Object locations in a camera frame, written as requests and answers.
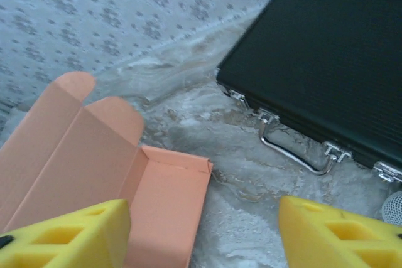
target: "black briefcase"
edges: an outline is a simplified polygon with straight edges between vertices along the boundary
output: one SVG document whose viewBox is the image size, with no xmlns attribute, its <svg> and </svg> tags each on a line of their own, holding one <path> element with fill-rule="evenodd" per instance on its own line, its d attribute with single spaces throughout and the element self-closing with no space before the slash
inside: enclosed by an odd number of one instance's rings
<svg viewBox="0 0 402 268">
<path fill-rule="evenodd" d="M 270 0 L 218 69 L 265 145 L 314 174 L 348 157 L 402 182 L 402 0 Z M 325 167 L 270 141 L 278 121 L 323 143 Z"/>
</svg>

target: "yellow foam object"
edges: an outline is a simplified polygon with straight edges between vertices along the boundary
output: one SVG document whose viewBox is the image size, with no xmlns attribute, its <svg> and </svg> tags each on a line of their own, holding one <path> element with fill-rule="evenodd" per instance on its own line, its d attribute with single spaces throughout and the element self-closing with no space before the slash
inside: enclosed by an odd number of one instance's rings
<svg viewBox="0 0 402 268">
<path fill-rule="evenodd" d="M 0 235 L 0 268 L 121 268 L 130 231 L 126 200 L 112 200 Z"/>
<path fill-rule="evenodd" d="M 402 267 L 402 227 L 292 196 L 278 218 L 289 268 Z"/>
</svg>

